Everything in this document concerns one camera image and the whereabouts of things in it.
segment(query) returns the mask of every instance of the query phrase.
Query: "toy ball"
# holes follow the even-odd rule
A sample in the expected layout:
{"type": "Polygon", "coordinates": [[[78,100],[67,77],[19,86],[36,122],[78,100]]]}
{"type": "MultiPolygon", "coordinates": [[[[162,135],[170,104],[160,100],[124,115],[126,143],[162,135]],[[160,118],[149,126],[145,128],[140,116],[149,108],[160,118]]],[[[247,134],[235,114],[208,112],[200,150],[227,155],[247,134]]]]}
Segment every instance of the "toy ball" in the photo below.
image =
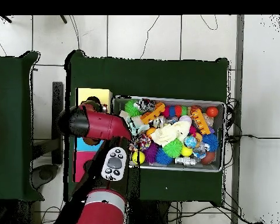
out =
{"type": "Polygon", "coordinates": [[[216,156],[216,152],[207,151],[205,157],[201,159],[200,162],[202,163],[202,165],[208,165],[215,159],[215,156],[216,156]]]}
{"type": "Polygon", "coordinates": [[[148,136],[150,139],[152,139],[151,134],[156,131],[155,127],[150,127],[148,131],[146,132],[146,136],[148,136]]]}
{"type": "Polygon", "coordinates": [[[197,140],[193,136],[187,136],[184,140],[184,144],[188,148],[194,148],[197,144],[197,140]]]}
{"type": "Polygon", "coordinates": [[[190,122],[190,124],[192,124],[192,118],[188,115],[181,116],[179,121],[188,121],[188,122],[190,122]]]}
{"type": "Polygon", "coordinates": [[[216,107],[208,107],[207,110],[206,110],[206,114],[209,116],[209,117],[216,117],[218,115],[219,111],[216,107]]]}
{"type": "Polygon", "coordinates": [[[132,155],[132,160],[135,164],[138,164],[138,154],[139,154],[139,164],[142,164],[145,160],[145,155],[141,151],[136,151],[132,155]]]}
{"type": "Polygon", "coordinates": [[[202,116],[203,116],[203,118],[204,118],[204,120],[205,120],[205,122],[208,126],[212,126],[214,124],[214,122],[213,122],[214,118],[213,117],[208,116],[206,113],[203,113],[202,116]]]}
{"type": "Polygon", "coordinates": [[[181,155],[183,156],[190,156],[192,155],[193,150],[190,148],[187,148],[186,146],[183,145],[183,148],[181,149],[181,155]]]}

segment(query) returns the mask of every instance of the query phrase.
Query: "black cable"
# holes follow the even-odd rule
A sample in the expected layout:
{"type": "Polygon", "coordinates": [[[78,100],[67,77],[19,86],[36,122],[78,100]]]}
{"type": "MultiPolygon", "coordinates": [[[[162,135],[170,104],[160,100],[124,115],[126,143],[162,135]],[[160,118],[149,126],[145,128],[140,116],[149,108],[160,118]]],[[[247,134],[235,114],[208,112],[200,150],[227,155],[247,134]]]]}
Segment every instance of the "black cable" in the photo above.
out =
{"type": "Polygon", "coordinates": [[[210,28],[209,26],[208,26],[208,24],[205,22],[205,20],[203,19],[203,17],[202,17],[202,15],[200,15],[200,17],[201,17],[201,19],[204,21],[204,23],[207,25],[207,27],[210,29],[210,30],[217,30],[218,29],[218,23],[217,23],[217,17],[216,17],[216,15],[215,15],[215,19],[216,19],[216,28],[215,29],[212,29],[212,28],[210,28]]]}
{"type": "Polygon", "coordinates": [[[156,18],[156,20],[155,20],[155,22],[153,23],[153,25],[151,26],[151,28],[150,29],[148,29],[148,31],[147,31],[147,39],[146,39],[146,41],[145,41],[145,45],[144,45],[144,49],[143,49],[143,53],[142,53],[142,55],[141,55],[141,57],[140,57],[140,59],[142,58],[142,56],[144,55],[144,52],[145,52],[145,48],[146,48],[146,44],[147,44],[147,41],[148,41],[148,32],[153,28],[153,26],[156,24],[156,21],[158,20],[158,18],[160,17],[160,15],[158,15],[157,16],[157,18],[156,18]]]}

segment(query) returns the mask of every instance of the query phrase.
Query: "colorful toys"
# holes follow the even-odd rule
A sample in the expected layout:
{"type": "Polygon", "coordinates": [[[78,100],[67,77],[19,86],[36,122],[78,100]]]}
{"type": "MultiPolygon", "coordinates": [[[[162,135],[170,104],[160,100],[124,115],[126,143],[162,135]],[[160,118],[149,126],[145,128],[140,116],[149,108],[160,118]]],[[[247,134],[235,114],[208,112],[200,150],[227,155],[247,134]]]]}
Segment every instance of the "colorful toys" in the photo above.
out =
{"type": "Polygon", "coordinates": [[[164,112],[165,111],[165,105],[164,103],[162,102],[159,102],[157,105],[156,105],[156,108],[153,112],[147,112],[145,114],[143,114],[140,119],[142,120],[142,122],[144,124],[148,124],[150,120],[154,120],[155,117],[158,117],[160,116],[160,113],[161,112],[164,112]]]}
{"type": "Polygon", "coordinates": [[[192,155],[193,150],[190,148],[187,148],[186,146],[183,145],[183,148],[181,149],[181,155],[182,156],[190,156],[192,155]]]}
{"type": "Polygon", "coordinates": [[[184,144],[186,147],[193,149],[196,147],[197,140],[193,136],[187,136],[184,140],[184,144]]]}
{"type": "Polygon", "coordinates": [[[158,146],[156,143],[151,143],[148,149],[144,151],[145,162],[154,163],[156,161],[156,152],[158,151],[158,146]]]}
{"type": "Polygon", "coordinates": [[[200,133],[202,135],[211,133],[199,109],[197,111],[192,112],[192,118],[195,121],[197,128],[200,130],[200,133]]]}
{"type": "Polygon", "coordinates": [[[141,151],[136,151],[136,152],[134,152],[133,153],[133,155],[132,155],[132,160],[133,160],[133,162],[136,164],[136,165],[140,165],[140,164],[142,164],[143,162],[144,162],[144,160],[145,160],[145,155],[143,154],[143,152],[141,152],[141,151]]]}
{"type": "Polygon", "coordinates": [[[165,145],[163,150],[167,156],[171,158],[176,158],[180,156],[182,148],[183,143],[176,138],[174,141],[165,145]]]}
{"type": "Polygon", "coordinates": [[[208,107],[207,110],[206,110],[206,114],[209,116],[209,117],[216,117],[218,115],[219,111],[216,107],[208,107]]]}

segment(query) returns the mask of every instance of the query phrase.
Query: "plastic toy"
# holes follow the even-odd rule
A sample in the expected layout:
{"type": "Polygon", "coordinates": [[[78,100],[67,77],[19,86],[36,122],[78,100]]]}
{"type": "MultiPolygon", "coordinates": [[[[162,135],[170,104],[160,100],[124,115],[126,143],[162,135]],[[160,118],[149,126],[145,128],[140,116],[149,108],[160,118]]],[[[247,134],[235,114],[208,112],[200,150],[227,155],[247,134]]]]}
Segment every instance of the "plastic toy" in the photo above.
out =
{"type": "Polygon", "coordinates": [[[158,162],[158,164],[169,165],[172,163],[172,161],[173,161],[173,158],[170,158],[169,156],[167,156],[162,148],[159,148],[157,150],[156,162],[158,162]]]}
{"type": "Polygon", "coordinates": [[[209,131],[208,125],[205,122],[204,117],[203,117],[203,115],[202,115],[200,110],[193,111],[192,112],[192,118],[195,121],[195,123],[197,125],[197,128],[200,130],[200,133],[202,135],[210,134],[211,133],[209,131]]]}
{"type": "Polygon", "coordinates": [[[152,125],[155,128],[163,128],[165,122],[166,122],[166,119],[164,116],[158,116],[153,120],[152,125]]]}
{"type": "Polygon", "coordinates": [[[133,155],[132,155],[132,160],[133,160],[133,162],[136,164],[136,165],[140,165],[140,164],[142,164],[143,162],[144,162],[144,160],[145,160],[145,155],[143,154],[143,152],[141,152],[141,151],[136,151],[136,152],[134,152],[133,153],[133,155]]]}
{"type": "Polygon", "coordinates": [[[126,111],[131,117],[141,115],[141,112],[134,107],[135,102],[136,100],[129,100],[124,106],[124,111],[126,111]]]}
{"type": "Polygon", "coordinates": [[[179,121],[188,121],[188,122],[190,122],[190,124],[192,124],[192,118],[188,115],[181,116],[179,121]]]}
{"type": "Polygon", "coordinates": [[[196,132],[197,132],[196,128],[193,125],[191,125],[189,134],[192,135],[193,137],[196,137],[196,132]]]}
{"type": "Polygon", "coordinates": [[[169,106],[165,107],[165,111],[162,113],[162,115],[164,115],[165,118],[169,118],[169,106]]]}
{"type": "Polygon", "coordinates": [[[206,114],[209,116],[209,117],[216,117],[218,115],[219,111],[216,107],[208,107],[207,110],[206,110],[206,114]]]}
{"type": "Polygon", "coordinates": [[[182,156],[190,156],[192,155],[193,150],[190,148],[187,148],[186,146],[183,145],[183,148],[181,149],[181,155],[182,156]]]}
{"type": "Polygon", "coordinates": [[[200,110],[202,112],[202,108],[200,106],[191,106],[190,108],[190,116],[193,115],[193,112],[200,110]]]}
{"type": "Polygon", "coordinates": [[[195,166],[200,160],[198,158],[178,157],[175,158],[175,164],[183,164],[184,166],[195,166]]]}
{"type": "Polygon", "coordinates": [[[206,156],[203,159],[201,159],[202,165],[210,164],[215,159],[215,157],[216,157],[216,152],[207,151],[206,156]]]}
{"type": "Polygon", "coordinates": [[[144,151],[145,161],[148,163],[154,163],[156,161],[156,152],[158,151],[156,143],[151,143],[148,149],[144,151]]]}
{"type": "Polygon", "coordinates": [[[218,138],[214,134],[204,135],[202,141],[209,145],[209,151],[214,152],[219,147],[218,138]]]}
{"type": "Polygon", "coordinates": [[[148,124],[149,120],[154,120],[155,117],[158,117],[160,115],[161,112],[165,111],[165,105],[162,102],[159,102],[156,105],[156,108],[153,112],[147,112],[145,114],[143,114],[140,119],[142,120],[142,122],[144,124],[148,124]]]}
{"type": "Polygon", "coordinates": [[[184,144],[188,148],[194,148],[196,147],[197,140],[193,136],[187,136],[184,140],[184,144]]]}
{"type": "Polygon", "coordinates": [[[156,131],[155,127],[150,127],[146,132],[146,136],[148,136],[150,139],[152,139],[151,133],[154,133],[155,131],[156,131]]]}
{"type": "Polygon", "coordinates": [[[156,103],[149,99],[141,99],[134,103],[134,107],[136,107],[141,113],[145,113],[146,111],[154,111],[155,106],[156,103]]]}
{"type": "Polygon", "coordinates": [[[171,158],[176,158],[180,156],[182,148],[183,148],[183,143],[176,138],[172,142],[165,145],[163,150],[167,156],[171,158]]]}
{"type": "Polygon", "coordinates": [[[202,116],[204,117],[205,122],[207,123],[208,127],[212,126],[214,124],[214,118],[208,116],[206,113],[203,113],[202,116]]]}

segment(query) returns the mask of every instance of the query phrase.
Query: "dark green table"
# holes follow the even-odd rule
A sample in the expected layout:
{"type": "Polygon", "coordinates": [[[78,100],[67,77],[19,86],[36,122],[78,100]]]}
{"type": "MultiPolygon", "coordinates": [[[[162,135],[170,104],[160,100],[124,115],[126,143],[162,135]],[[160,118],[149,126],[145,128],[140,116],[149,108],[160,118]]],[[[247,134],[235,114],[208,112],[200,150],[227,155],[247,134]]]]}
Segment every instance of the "dark green table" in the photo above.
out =
{"type": "MultiPolygon", "coordinates": [[[[75,105],[75,89],[79,87],[109,89],[113,96],[226,102],[228,66],[226,58],[215,62],[128,60],[88,58],[81,50],[73,51],[65,61],[66,96],[70,94],[70,106],[75,105]]],[[[74,138],[70,138],[68,174],[65,172],[64,177],[66,186],[69,181],[64,190],[66,198],[75,186],[72,182],[73,149],[74,138]]],[[[211,201],[222,205],[222,172],[141,169],[140,199],[211,201]]]]}
{"type": "Polygon", "coordinates": [[[43,200],[29,182],[32,156],[30,71],[35,51],[0,57],[0,199],[43,200]]]}

